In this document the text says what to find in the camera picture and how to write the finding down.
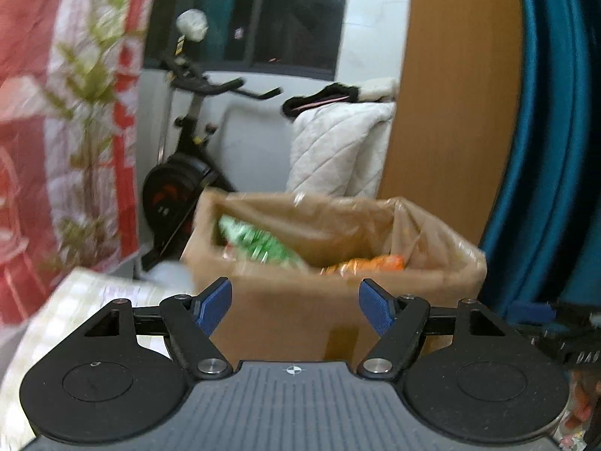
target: exercise bike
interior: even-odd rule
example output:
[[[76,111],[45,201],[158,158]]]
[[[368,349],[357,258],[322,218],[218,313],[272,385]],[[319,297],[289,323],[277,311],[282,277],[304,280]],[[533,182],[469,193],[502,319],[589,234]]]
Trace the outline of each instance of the exercise bike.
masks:
[[[198,64],[183,54],[185,37],[182,31],[175,55],[164,53],[162,57],[162,67],[169,71],[171,82],[159,139],[157,165],[146,176],[142,188],[144,216],[154,234],[152,250],[142,256],[142,268],[145,271],[164,259],[181,256],[192,233],[196,203],[206,187],[212,186],[226,192],[236,190],[207,152],[207,145],[217,132],[217,126],[206,125],[202,138],[195,134],[204,99],[232,92],[253,100],[269,100],[282,93],[281,88],[263,94],[244,90],[243,78],[222,84],[210,83]],[[192,92],[193,98],[187,114],[174,122],[174,126],[180,129],[180,137],[175,152],[165,158],[169,116],[176,89]]]

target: orange snack bag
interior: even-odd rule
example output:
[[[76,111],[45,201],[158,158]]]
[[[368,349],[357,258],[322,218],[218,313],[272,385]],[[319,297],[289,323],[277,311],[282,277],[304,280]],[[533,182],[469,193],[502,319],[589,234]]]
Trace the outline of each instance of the orange snack bag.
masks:
[[[357,271],[399,271],[405,269],[405,260],[400,254],[386,254],[374,259],[355,258],[345,263],[322,269],[322,275],[356,275]]]

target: wooden panel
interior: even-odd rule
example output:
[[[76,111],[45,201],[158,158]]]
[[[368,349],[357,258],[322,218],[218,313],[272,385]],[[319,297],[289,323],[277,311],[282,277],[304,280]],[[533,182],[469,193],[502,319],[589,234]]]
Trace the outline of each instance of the wooden panel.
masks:
[[[521,0],[412,0],[411,6],[379,196],[402,195],[477,243],[518,112]]]

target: green snack bag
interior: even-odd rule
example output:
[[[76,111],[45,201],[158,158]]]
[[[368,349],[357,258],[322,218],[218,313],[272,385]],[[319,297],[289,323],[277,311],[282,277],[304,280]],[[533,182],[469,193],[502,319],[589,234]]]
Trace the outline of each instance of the green snack bag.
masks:
[[[254,225],[222,215],[219,230],[229,246],[253,261],[270,263],[285,268],[307,268],[307,264],[291,249],[284,246],[276,237]]]

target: gray ribbed plate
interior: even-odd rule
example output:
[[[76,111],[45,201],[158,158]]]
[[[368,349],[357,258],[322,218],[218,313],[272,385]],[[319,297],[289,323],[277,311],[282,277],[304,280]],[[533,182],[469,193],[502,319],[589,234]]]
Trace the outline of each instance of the gray ribbed plate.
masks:
[[[180,410],[145,435],[105,446],[38,438],[27,451],[476,451],[422,425],[394,388],[344,363],[244,363],[198,384]],[[495,451],[557,451],[548,438]]]

